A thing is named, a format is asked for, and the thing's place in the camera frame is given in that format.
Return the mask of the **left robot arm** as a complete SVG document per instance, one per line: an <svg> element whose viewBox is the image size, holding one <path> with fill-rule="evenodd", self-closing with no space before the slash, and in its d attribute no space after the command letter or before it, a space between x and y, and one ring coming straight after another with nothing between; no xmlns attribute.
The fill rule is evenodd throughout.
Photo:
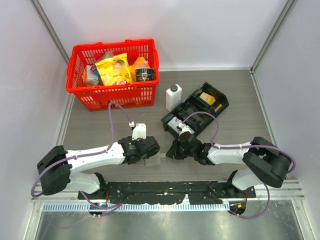
<svg viewBox="0 0 320 240"><path fill-rule="evenodd" d="M62 145L53 147L37 164L38 180L42 193L33 197L50 196L63 190L74 190L102 199L107 193L104 180L86 170L107 165L137 164L156 155L160 145L153 136L136 139L128 136L111 145L86 150L65 150Z"/></svg>

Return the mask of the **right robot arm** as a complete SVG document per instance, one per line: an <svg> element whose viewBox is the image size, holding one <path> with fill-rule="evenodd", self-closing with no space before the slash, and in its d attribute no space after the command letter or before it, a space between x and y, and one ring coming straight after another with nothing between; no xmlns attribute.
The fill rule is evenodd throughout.
<svg viewBox="0 0 320 240"><path fill-rule="evenodd" d="M289 153L262 137L255 137L243 144L223 145L202 143L194 134L186 131L172 142L166 156L175 160L191 157L204 166L244 165L244 169L233 171L225 184L226 193L233 198L260 184L281 188L286 175L296 167Z"/></svg>

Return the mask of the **grey leather card holder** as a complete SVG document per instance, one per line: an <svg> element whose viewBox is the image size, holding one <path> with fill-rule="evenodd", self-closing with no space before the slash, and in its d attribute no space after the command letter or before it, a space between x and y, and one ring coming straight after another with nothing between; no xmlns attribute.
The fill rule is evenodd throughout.
<svg viewBox="0 0 320 240"><path fill-rule="evenodd" d="M160 164L161 164L161 158L157 155L144 160L144 165L146 167L157 166Z"/></svg>

